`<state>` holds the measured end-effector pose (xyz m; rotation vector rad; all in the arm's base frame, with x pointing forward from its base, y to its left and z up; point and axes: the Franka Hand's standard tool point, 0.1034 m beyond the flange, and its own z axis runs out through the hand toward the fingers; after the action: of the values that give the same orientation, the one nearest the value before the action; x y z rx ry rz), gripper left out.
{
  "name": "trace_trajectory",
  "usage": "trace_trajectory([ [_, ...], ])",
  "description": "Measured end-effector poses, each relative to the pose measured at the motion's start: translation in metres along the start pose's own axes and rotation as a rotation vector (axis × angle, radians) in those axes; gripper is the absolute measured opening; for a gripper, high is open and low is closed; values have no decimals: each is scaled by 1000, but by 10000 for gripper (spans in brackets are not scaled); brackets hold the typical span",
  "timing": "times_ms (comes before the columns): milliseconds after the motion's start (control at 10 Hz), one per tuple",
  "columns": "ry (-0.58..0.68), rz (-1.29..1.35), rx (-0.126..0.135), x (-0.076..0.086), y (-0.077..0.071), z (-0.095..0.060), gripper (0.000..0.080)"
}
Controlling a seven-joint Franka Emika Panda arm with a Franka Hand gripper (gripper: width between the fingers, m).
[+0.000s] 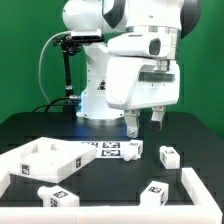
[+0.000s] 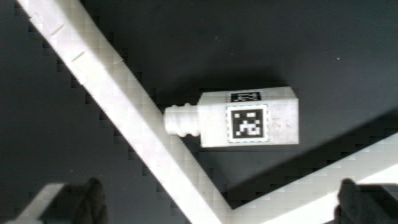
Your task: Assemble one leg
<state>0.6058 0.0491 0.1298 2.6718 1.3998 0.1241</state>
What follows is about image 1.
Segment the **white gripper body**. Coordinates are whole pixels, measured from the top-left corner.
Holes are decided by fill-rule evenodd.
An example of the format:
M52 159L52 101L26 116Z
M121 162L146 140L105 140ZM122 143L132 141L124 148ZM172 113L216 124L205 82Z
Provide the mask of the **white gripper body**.
M180 69L176 61L167 71L159 61L146 58L112 57L106 72L106 101L109 107L128 110L176 104Z

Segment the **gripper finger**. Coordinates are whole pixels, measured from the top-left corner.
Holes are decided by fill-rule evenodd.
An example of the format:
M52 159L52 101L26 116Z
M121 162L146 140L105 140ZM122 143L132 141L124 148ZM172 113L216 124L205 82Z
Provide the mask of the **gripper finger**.
M125 110L124 118L127 126L127 136L137 138L139 136L139 116L138 110Z
M165 115L164 106L156 106L152 108L152 117L150 120L150 129L152 131L160 131L162 128L163 118Z

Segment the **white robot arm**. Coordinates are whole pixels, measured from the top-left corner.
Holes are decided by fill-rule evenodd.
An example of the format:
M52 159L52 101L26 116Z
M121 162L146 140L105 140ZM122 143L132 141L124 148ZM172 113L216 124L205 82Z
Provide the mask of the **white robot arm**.
M201 0L69 0L63 22L86 54L87 85L78 118L93 125L126 122L139 136L139 116L152 110L159 131L179 98L179 40L197 25Z

